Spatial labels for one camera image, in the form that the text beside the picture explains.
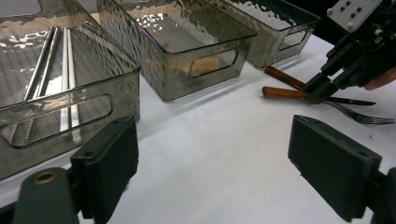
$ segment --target transparent plastic bin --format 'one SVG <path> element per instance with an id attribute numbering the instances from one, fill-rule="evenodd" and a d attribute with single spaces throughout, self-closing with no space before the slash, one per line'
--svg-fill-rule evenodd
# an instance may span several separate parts
<path id="1" fill-rule="evenodd" d="M 163 101 L 238 77 L 256 33 L 201 0 L 97 0 L 101 25 Z"/>
<path id="2" fill-rule="evenodd" d="M 114 119 L 140 118 L 140 65 L 77 1 L 39 6 L 36 14 L 0 17 L 0 180 L 82 146 Z M 77 85 L 62 91 L 62 30 L 45 94 L 25 99 L 51 25 L 71 29 Z M 72 105 L 79 125 L 61 131 L 61 110 Z"/>
<path id="3" fill-rule="evenodd" d="M 257 32 L 247 60 L 257 68 L 298 55 L 320 17 L 281 0 L 208 0 Z"/>

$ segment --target fork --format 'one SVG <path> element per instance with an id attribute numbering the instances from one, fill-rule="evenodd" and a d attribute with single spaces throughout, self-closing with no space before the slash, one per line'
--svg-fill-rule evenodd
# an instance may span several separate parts
<path id="1" fill-rule="evenodd" d="M 384 124 L 393 124 L 395 123 L 395 119 L 382 119 L 382 118 L 376 118 L 376 117 L 371 117 L 367 115 L 360 114 L 348 107 L 345 107 L 343 105 L 339 105 L 337 103 L 332 103 L 325 101 L 324 102 L 327 105 L 331 105 L 341 112 L 343 112 L 347 117 L 350 119 L 353 119 L 357 121 L 358 123 L 361 124 L 368 124 L 368 125 L 384 125 Z"/>

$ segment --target wooden handle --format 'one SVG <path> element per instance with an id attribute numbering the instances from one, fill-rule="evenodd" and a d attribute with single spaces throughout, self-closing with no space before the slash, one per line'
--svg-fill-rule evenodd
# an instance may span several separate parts
<path id="1" fill-rule="evenodd" d="M 287 98 L 287 99 L 301 99 L 304 100 L 308 97 L 308 93 L 304 91 L 292 91 L 275 87 L 262 87 L 262 94 L 265 97 L 273 98 Z"/>
<path id="2" fill-rule="evenodd" d="M 297 78 L 291 77 L 288 74 L 286 74 L 280 70 L 277 70 L 273 66 L 265 67 L 264 72 L 266 74 L 270 75 L 271 77 L 274 77 L 274 78 L 278 79 L 279 81 L 282 81 L 282 82 L 294 87 L 296 90 L 299 90 L 299 91 L 305 85 L 305 83 L 298 80 Z"/>

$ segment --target white tabletop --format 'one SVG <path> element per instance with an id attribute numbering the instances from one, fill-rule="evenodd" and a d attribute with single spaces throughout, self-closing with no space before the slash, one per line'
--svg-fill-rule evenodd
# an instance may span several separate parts
<path id="1" fill-rule="evenodd" d="M 299 56 L 274 67 L 306 82 L 331 47 L 311 36 Z M 238 78 L 165 103 L 141 78 L 139 165 L 109 223 L 345 223 L 288 159 L 293 116 L 320 119 L 377 152 L 385 174 L 396 166 L 396 125 L 364 126 L 329 105 L 267 99 L 263 86 L 291 89 L 246 63 Z M 334 96 L 375 101 L 354 108 L 396 118 L 395 88 Z M 372 214 L 367 208 L 352 223 Z"/>

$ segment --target knife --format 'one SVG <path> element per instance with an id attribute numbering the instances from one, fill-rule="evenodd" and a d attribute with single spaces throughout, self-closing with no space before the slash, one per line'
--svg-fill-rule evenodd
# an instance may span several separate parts
<path id="1" fill-rule="evenodd" d="M 305 100 L 306 97 L 309 96 L 309 93 L 302 91 L 305 83 L 298 80 L 295 77 L 291 77 L 288 74 L 274 68 L 273 66 L 267 66 L 264 68 L 264 72 L 283 83 L 286 83 L 292 86 L 297 91 L 293 90 L 285 90 L 275 87 L 262 87 L 262 94 L 266 97 L 275 97 L 275 98 L 289 98 L 289 99 L 301 99 Z M 375 105 L 375 102 L 355 100 L 355 99 L 347 99 L 347 98 L 339 98 L 339 97 L 329 97 L 326 101 L 335 102 L 338 104 L 346 104 L 346 105 Z"/>

